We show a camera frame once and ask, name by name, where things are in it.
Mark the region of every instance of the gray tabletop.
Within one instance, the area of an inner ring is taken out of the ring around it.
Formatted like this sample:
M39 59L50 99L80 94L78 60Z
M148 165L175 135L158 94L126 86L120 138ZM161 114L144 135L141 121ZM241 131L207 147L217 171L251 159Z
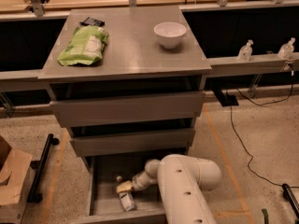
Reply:
M92 17L106 24L109 43L104 58L94 66L62 66L59 53L66 48L79 22ZM187 27L174 49L158 44L153 28L164 21ZM38 78L51 81L109 80L139 77L198 75L211 67L178 6L117 7L72 10Z

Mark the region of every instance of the cabinet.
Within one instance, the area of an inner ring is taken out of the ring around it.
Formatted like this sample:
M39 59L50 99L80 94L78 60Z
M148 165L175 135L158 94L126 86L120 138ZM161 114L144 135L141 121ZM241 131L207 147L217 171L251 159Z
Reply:
M88 16L105 21L110 34L103 61L89 67L60 66L58 54ZM188 27L175 49L156 41L153 27L163 21ZM203 103L201 77L210 69L178 7L71 11L38 78L49 83L52 111L90 170L88 217L78 223L164 223L157 187L137 193L138 210L125 213L115 177L130 179L147 159L192 144Z

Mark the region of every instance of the chip bag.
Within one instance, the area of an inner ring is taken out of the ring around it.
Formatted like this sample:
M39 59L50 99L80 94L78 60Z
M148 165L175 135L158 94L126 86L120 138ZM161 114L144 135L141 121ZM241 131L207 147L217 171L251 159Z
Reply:
M76 28L66 49L58 56L61 65L90 65L103 59L103 50L109 38L108 32L98 26Z

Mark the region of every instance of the brown box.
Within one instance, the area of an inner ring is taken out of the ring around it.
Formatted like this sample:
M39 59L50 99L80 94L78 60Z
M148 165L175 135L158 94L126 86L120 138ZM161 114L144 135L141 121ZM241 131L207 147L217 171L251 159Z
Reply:
M0 135L0 223L21 223L35 175L31 160Z

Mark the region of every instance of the black bar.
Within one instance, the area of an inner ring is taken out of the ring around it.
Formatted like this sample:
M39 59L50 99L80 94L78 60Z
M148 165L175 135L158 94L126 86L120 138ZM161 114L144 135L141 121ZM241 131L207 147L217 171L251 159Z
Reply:
M28 198L27 198L28 203L38 203L38 202L41 201L41 196L39 196L40 200L37 200L37 198L38 198L37 195L38 194L36 194L36 192L37 192L38 185L39 185L39 182L40 182L40 178L42 176L42 173L44 171L44 167L45 167L45 164L46 164L46 161L47 161L47 157L48 157L49 150L50 150L50 145L52 143L53 143L53 134L50 133L48 135L46 144L44 146L43 153L41 155L41 158L40 158L37 170L36 170L35 179L32 183L31 188L30 188L30 192L29 192L29 195L28 195Z
M283 184L282 188L284 190L284 195L285 195L286 199L290 202L293 211L299 218L299 204L296 200L296 197L292 193L291 187L288 184Z

